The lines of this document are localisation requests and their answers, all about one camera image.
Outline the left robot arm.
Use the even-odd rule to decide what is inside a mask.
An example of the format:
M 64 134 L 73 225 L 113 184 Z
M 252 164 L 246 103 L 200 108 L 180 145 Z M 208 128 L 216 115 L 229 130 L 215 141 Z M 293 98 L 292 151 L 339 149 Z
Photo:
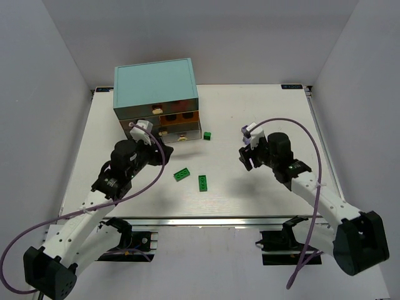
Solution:
M 113 217 L 103 218 L 132 188 L 133 178 L 147 165 L 169 162 L 171 146 L 161 140 L 145 144 L 122 140 L 91 186 L 82 203 L 84 213 L 70 218 L 40 248 L 30 247 L 23 256 L 26 282 L 50 299 L 65 299 L 78 276 L 106 251 L 125 250 L 132 243 L 132 226 Z

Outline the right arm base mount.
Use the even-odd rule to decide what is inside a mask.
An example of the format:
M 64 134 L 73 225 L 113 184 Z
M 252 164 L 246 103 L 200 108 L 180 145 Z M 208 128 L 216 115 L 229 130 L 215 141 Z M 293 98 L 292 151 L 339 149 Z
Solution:
M 293 227 L 308 218 L 296 216 L 284 222 L 280 230 L 261 231 L 261 239 L 255 245 L 262 251 L 263 266 L 295 266 L 304 243 L 297 242 Z

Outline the green long lego brick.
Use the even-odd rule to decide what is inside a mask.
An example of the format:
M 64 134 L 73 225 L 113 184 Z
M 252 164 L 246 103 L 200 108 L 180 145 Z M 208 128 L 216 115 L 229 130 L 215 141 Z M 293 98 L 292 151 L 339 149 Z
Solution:
M 184 169 L 182 169 L 182 170 L 180 170 L 180 171 L 174 173 L 173 176 L 174 176 L 174 179 L 175 179 L 177 182 L 179 182 L 179 181 L 181 181 L 181 180 L 187 178 L 188 176 L 190 176 L 190 174 L 191 174 L 191 173 L 190 173 L 189 169 L 185 167 Z

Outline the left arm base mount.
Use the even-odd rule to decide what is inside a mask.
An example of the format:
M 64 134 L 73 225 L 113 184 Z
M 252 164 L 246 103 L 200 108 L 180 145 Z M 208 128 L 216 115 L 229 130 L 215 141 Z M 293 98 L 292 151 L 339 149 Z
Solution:
M 150 263 L 153 261 L 158 248 L 158 232 L 135 230 L 127 221 L 118 218 L 101 221 L 97 232 L 104 229 L 106 225 L 122 229 L 122 241 L 101 255 L 97 261 L 124 263 Z

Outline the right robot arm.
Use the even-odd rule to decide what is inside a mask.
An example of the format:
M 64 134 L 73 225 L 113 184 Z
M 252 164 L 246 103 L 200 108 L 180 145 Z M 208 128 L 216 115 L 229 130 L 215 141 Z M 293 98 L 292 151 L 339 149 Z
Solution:
M 327 226 L 294 217 L 282 226 L 284 240 L 310 245 L 332 256 L 346 274 L 354 276 L 389 259 L 383 220 L 376 212 L 362 212 L 318 182 L 304 162 L 294 158 L 287 134 L 244 133 L 247 144 L 239 160 L 250 171 L 267 166 L 276 180 L 316 209 Z

